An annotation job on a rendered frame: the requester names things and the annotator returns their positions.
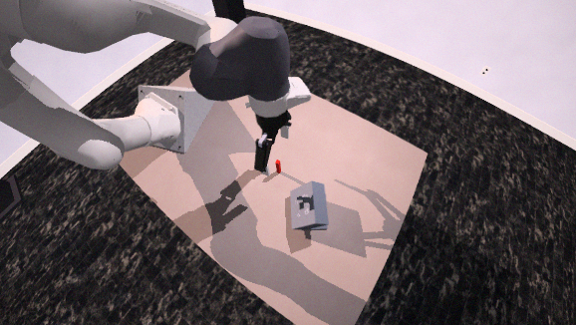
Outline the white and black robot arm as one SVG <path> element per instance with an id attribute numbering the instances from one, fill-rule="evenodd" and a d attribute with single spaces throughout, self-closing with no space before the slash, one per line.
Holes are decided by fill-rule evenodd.
<path id="1" fill-rule="evenodd" d="M 0 122 L 94 169 L 114 168 L 125 152 L 176 141 L 177 108 L 155 93 L 139 102 L 134 116 L 92 120 L 10 51 L 27 39 L 87 54 L 147 32 L 197 47 L 189 78 L 208 100 L 248 95 L 246 108 L 265 118 L 311 100 L 302 80 L 289 77 L 283 26 L 267 17 L 247 17 L 237 25 L 165 0 L 0 0 Z"/>

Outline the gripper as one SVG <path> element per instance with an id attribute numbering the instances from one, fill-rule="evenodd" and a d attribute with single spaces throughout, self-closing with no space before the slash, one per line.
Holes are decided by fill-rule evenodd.
<path id="1" fill-rule="evenodd" d="M 274 118 L 263 118 L 255 114 L 258 126 L 262 129 L 262 138 L 256 139 L 256 153 L 255 153 L 255 164 L 254 169 L 261 171 L 262 174 L 267 176 L 270 175 L 268 160 L 271 152 L 271 147 L 275 143 L 276 136 L 280 129 L 281 137 L 289 139 L 289 127 L 292 123 L 289 120 L 292 119 L 288 110 Z M 272 139 L 272 141 L 266 140 Z"/>

